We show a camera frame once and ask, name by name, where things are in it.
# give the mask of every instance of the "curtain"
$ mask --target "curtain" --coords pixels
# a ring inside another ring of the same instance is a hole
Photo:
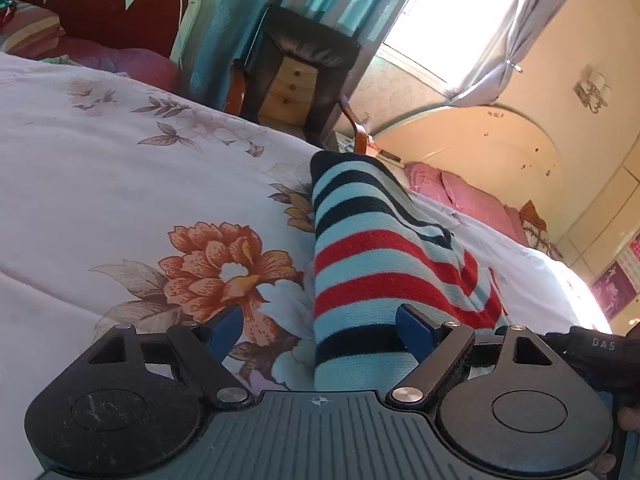
[[[402,11],[405,1],[221,0],[194,62],[190,79],[191,95],[196,101],[210,107],[223,107],[228,88],[228,68],[233,59],[247,54],[260,17],[269,5],[287,7],[360,42],[360,57],[344,87],[344,93],[350,95]]]
[[[503,56],[482,68],[476,80],[450,102],[467,107],[493,103],[507,88],[517,64],[527,55],[547,23],[566,0],[524,0],[505,42]]]

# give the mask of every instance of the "orange flower print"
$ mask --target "orange flower print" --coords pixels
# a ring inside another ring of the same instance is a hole
[[[262,252],[260,237],[249,227],[224,222],[176,226],[171,244],[184,253],[158,262],[168,282],[169,303],[205,322],[222,308],[239,304],[244,312],[244,334],[260,346],[276,337],[278,325],[258,308],[266,300],[257,286],[290,280],[302,286],[303,273],[292,266],[285,251]]]
[[[289,189],[282,184],[271,184],[271,186],[277,189],[278,193],[270,195],[269,198],[276,202],[292,205],[292,207],[287,207],[284,210],[291,217],[287,221],[287,225],[306,233],[313,233],[316,230],[314,226],[314,208],[311,205],[309,195]]]

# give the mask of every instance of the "pillow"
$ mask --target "pillow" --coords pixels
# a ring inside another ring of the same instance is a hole
[[[524,245],[525,247],[530,247],[529,245],[529,241],[527,240],[527,235],[524,232],[524,229],[522,228],[522,220],[520,220],[520,212],[514,208],[514,207],[509,207],[509,206],[504,206],[504,210],[507,213],[507,216],[509,217],[509,220],[511,220],[511,225],[513,226],[513,232],[516,233],[516,237],[515,240],[517,241],[517,243],[519,243],[520,245]]]
[[[455,209],[517,241],[511,220],[495,196],[467,184],[449,171],[442,172],[442,182]]]
[[[174,92],[178,83],[178,67],[170,59],[145,48],[108,48],[89,40],[71,36],[60,38],[60,44],[41,57],[68,55],[76,63],[106,72],[126,72],[130,78],[156,88]]]
[[[12,54],[27,59],[36,59],[52,48],[56,48],[59,42],[60,38],[42,38],[20,49],[18,52],[12,52]]]
[[[55,12],[16,2],[13,19],[0,28],[0,52],[26,57],[34,44],[46,44],[64,33]]]
[[[522,229],[529,242],[529,247],[545,253],[553,260],[562,261],[562,253],[549,241],[546,222],[540,218],[533,202],[529,200],[520,210]]]
[[[413,191],[454,208],[447,191],[444,189],[442,172],[438,168],[422,162],[413,162],[404,167],[404,174],[409,179],[409,186]]]

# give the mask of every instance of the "compass logo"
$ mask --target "compass logo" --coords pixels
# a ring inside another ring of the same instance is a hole
[[[322,395],[318,395],[317,397],[311,399],[311,402],[314,403],[318,408],[322,408],[325,404],[331,401],[326,397],[323,397]]]

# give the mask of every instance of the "black leather chair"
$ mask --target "black leather chair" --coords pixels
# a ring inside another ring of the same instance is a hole
[[[246,60],[231,66],[225,112],[324,147],[321,134],[335,105],[349,119],[358,152],[366,131],[342,86],[360,44],[281,7],[264,14]]]

